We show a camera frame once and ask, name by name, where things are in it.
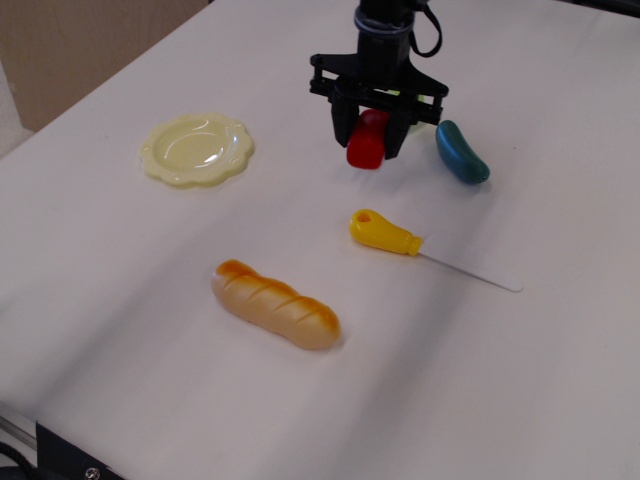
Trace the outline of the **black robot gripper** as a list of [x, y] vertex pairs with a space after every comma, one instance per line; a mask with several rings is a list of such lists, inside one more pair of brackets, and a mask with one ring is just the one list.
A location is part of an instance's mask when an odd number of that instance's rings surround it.
[[[386, 160], [398, 156], [417, 122], [440, 122], [448, 88], [414, 67], [410, 60], [414, 46], [411, 26], [384, 31], [361, 25], [355, 53], [311, 57], [310, 92], [331, 104], [334, 136], [342, 147], [347, 146], [362, 107], [390, 114], [384, 133]], [[418, 100], [420, 94], [425, 103]]]

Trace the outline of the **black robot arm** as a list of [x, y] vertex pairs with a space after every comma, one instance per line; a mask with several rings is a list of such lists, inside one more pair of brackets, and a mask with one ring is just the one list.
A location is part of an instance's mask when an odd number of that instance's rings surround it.
[[417, 14], [425, 15], [442, 32], [426, 1], [361, 1], [354, 12], [356, 52], [310, 58], [314, 68], [310, 92], [331, 104], [334, 136], [341, 146], [348, 145], [362, 107], [390, 115], [383, 136], [387, 159], [397, 157], [411, 126], [440, 122], [449, 89], [419, 71], [410, 54], [430, 58], [439, 52], [442, 41], [428, 52], [418, 49]]

